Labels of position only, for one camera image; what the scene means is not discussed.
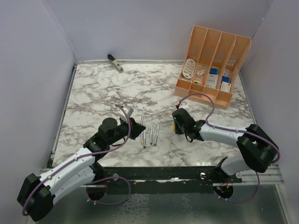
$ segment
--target white wall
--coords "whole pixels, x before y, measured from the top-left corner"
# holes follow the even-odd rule
[[[275,0],[241,70],[258,124],[278,144],[299,220],[299,1]]]
[[[0,223],[22,224],[17,196],[53,145],[74,62],[40,0],[0,7]]]
[[[252,37],[271,0],[43,0],[78,60],[183,60],[193,25]]]

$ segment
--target purple cable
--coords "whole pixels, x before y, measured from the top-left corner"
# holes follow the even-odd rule
[[[179,103],[178,106],[180,106],[180,104],[181,104],[181,102],[182,102],[183,100],[185,100],[186,98],[188,98],[188,97],[190,97],[190,96],[193,96],[193,95],[202,95],[202,96],[205,96],[205,97],[207,97],[207,98],[211,101],[211,103],[212,103],[212,110],[211,110],[211,112],[209,113],[209,115],[206,117],[206,124],[207,124],[208,126],[213,127],[213,128],[217,128],[217,129],[220,129],[220,130],[224,130],[224,131],[236,132],[235,129],[225,128],[225,127],[219,127],[219,126],[214,126],[214,125],[212,125],[212,124],[209,123],[208,119],[209,119],[210,116],[214,113],[214,110],[215,110],[215,104],[214,104],[213,100],[212,100],[208,95],[206,95],[206,94],[204,94],[204,93],[200,93],[200,92],[198,92],[198,93],[190,94],[190,95],[188,95],[188,96],[182,98],[182,99],[178,102],[178,103]],[[260,140],[263,140],[263,141],[266,142],[267,144],[271,145],[271,146],[276,150],[276,152],[277,152],[277,158],[276,158],[273,162],[277,162],[277,161],[280,159],[280,151],[279,151],[279,149],[276,147],[276,145],[274,145],[272,142],[268,141],[267,139],[265,139],[265,138],[263,138],[263,137],[260,137],[260,136],[258,136],[258,135],[256,135],[256,134],[254,134],[254,133],[248,132],[248,131],[238,130],[238,132],[246,133],[246,134],[252,135],[252,136],[254,136],[254,137],[256,137],[256,138],[258,138],[258,139],[260,139]],[[222,197],[220,197],[220,198],[221,198],[222,200],[224,200],[224,201],[228,201],[228,202],[231,202],[231,203],[246,203],[246,202],[249,202],[249,201],[253,200],[253,199],[257,196],[257,194],[258,194],[258,192],[259,192],[259,190],[260,190],[260,178],[259,178],[257,172],[256,172],[256,176],[257,176],[257,190],[256,190],[256,192],[254,193],[254,195],[251,196],[250,198],[248,198],[248,199],[246,199],[246,200],[244,200],[244,201],[241,201],[241,202],[233,201],[233,200],[228,200],[228,199],[225,199],[225,198],[222,198]]]
[[[78,159],[81,159],[81,158],[84,158],[84,157],[87,157],[87,156],[90,156],[90,155],[98,155],[98,154],[103,154],[103,153],[109,153],[109,152],[113,152],[117,149],[119,149],[120,147],[122,147],[127,141],[128,139],[130,138],[130,135],[131,135],[131,123],[130,123],[130,118],[129,116],[127,115],[127,113],[124,111],[124,109],[118,105],[118,104],[115,104],[116,107],[120,108],[121,111],[124,113],[126,119],[127,119],[127,122],[128,122],[128,135],[127,135],[127,138],[125,139],[125,141],[123,143],[121,143],[118,147],[115,147],[113,149],[110,149],[110,150],[107,150],[107,151],[102,151],[102,152],[97,152],[97,153],[88,153],[88,154],[85,154],[85,155],[81,155],[81,156],[78,156],[77,159],[72,159],[70,161],[68,161],[66,164],[64,164],[62,167],[60,167],[59,169],[57,169],[55,172],[53,172],[52,174],[50,174],[49,176],[52,178],[54,175],[56,175],[58,172],[60,172],[61,170],[63,170],[64,168],[66,168],[68,165],[72,164],[73,162],[77,161]],[[30,195],[28,196],[26,202],[24,203],[24,206],[23,206],[23,210],[22,210],[22,215],[23,216],[28,216],[28,213],[26,213],[26,208],[28,206],[28,203],[30,201],[30,199],[32,198],[32,196],[35,194],[35,192],[45,183],[48,181],[48,178],[45,178],[43,181],[41,181],[33,190],[32,192],[30,193]]]
[[[97,181],[90,182],[90,183],[87,184],[87,185],[94,184],[94,183],[98,183],[98,182],[101,182],[101,181],[106,181],[106,180],[113,179],[113,178],[115,178],[115,177],[113,177],[113,176],[106,177],[106,178],[103,178],[103,179],[100,179],[100,180],[97,180]],[[119,201],[119,202],[113,202],[113,203],[106,203],[106,202],[93,201],[93,200],[91,200],[91,199],[89,198],[89,195],[88,195],[88,193],[86,192],[86,196],[87,196],[88,200],[92,201],[93,203],[96,203],[96,204],[102,204],[102,205],[119,205],[119,204],[122,204],[122,203],[124,203],[125,201],[127,201],[127,200],[130,198],[130,196],[131,196],[131,185],[130,185],[129,181],[128,181],[126,178],[124,178],[124,177],[122,177],[122,176],[119,176],[118,178],[124,180],[124,181],[128,184],[129,192],[128,192],[128,195],[127,195],[127,197],[126,197],[125,199],[123,199],[123,200],[121,200],[121,201]]]

